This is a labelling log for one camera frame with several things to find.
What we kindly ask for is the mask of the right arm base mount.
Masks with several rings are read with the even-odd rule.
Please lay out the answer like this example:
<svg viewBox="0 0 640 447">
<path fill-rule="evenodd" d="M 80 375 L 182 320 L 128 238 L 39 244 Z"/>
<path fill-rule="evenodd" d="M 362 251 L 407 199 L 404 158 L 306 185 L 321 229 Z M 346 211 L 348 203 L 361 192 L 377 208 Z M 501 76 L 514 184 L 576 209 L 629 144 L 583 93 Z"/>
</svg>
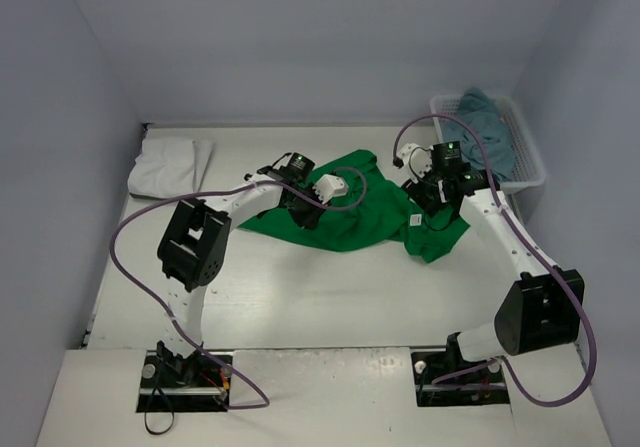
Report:
<svg viewBox="0 0 640 447">
<path fill-rule="evenodd" d="M 444 348 L 411 350 L 419 408 L 508 405 L 510 397 L 497 361 L 466 362 Z"/>
</svg>

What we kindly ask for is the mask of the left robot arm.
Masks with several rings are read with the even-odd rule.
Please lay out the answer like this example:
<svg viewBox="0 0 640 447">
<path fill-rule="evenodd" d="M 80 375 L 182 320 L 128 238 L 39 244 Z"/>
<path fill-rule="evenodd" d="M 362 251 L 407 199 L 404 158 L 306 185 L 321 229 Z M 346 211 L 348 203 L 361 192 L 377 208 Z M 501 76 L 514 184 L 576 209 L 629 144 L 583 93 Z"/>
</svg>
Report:
<svg viewBox="0 0 640 447">
<path fill-rule="evenodd" d="M 314 167 L 309 158 L 293 153 L 285 165 L 265 166 L 247 177 L 236 193 L 185 199 L 176 205 L 157 250 L 163 274 L 182 285 L 168 291 L 167 304 L 170 319 L 183 333 L 168 332 L 163 338 L 171 353 L 163 372 L 175 385 L 191 385 L 199 376 L 200 362 L 192 353 L 202 344 L 207 286 L 222 269 L 230 234 L 271 210 L 287 213 L 299 228 L 316 228 L 322 209 L 284 188 L 290 186 L 319 202 L 317 189 L 309 182 Z"/>
</svg>

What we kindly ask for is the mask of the white t shirt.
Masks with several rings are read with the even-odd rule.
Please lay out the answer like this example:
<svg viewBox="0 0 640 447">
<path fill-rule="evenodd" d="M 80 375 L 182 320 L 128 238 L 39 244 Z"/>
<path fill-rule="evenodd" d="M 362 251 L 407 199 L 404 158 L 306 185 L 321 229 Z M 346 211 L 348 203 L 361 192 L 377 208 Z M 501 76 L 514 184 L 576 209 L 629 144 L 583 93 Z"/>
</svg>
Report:
<svg viewBox="0 0 640 447">
<path fill-rule="evenodd" d="M 198 192 L 214 146 L 187 137 L 145 138 L 128 177 L 129 194 L 168 199 Z"/>
</svg>

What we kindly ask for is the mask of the green t shirt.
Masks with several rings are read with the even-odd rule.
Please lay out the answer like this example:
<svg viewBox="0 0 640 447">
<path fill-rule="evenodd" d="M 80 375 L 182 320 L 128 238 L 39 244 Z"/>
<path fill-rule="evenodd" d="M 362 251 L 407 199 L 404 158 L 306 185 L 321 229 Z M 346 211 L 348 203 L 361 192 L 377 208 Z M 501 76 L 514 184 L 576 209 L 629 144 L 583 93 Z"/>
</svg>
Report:
<svg viewBox="0 0 640 447">
<path fill-rule="evenodd" d="M 409 255 L 426 263 L 449 254 L 469 229 L 464 220 L 451 218 L 449 207 L 432 217 L 425 215 L 398 185 L 383 175 L 377 165 L 377 156 L 369 150 L 355 150 L 314 169 L 310 180 L 315 182 L 338 167 L 349 169 L 339 174 L 349 185 L 349 192 L 332 204 L 354 203 L 366 190 L 364 200 L 357 207 L 323 212 L 313 230 L 297 226 L 283 209 L 255 216 L 241 228 L 293 244 L 340 253 L 395 241 L 402 243 Z"/>
</svg>

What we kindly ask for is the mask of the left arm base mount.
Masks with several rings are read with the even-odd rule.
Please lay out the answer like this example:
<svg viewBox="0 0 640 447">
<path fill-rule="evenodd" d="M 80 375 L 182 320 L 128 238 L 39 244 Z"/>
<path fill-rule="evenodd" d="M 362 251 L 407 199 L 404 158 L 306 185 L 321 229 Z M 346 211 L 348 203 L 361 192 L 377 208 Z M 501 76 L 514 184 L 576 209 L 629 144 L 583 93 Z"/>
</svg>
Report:
<svg viewBox="0 0 640 447">
<path fill-rule="evenodd" d="M 147 352 L 141 370 L 137 413 L 219 413 L 229 407 L 231 380 L 229 367 L 221 367 L 198 357 L 195 367 L 178 373 Z"/>
</svg>

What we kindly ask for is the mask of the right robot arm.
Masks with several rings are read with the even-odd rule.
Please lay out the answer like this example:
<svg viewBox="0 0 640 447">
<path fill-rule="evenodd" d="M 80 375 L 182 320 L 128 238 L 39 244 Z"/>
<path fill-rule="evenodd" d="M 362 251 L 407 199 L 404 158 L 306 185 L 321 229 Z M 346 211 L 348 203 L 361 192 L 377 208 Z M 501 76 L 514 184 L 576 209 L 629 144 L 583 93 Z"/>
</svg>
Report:
<svg viewBox="0 0 640 447">
<path fill-rule="evenodd" d="M 576 305 L 584 280 L 542 252 L 512 214 L 497 181 L 462 158 L 456 142 L 424 148 L 405 144 L 394 164 L 408 176 L 403 190 L 427 216 L 450 210 L 479 236 L 507 284 L 496 313 L 485 324 L 455 336 L 444 351 L 445 372 L 464 379 L 480 361 L 516 356 L 574 342 L 580 330 Z"/>
</svg>

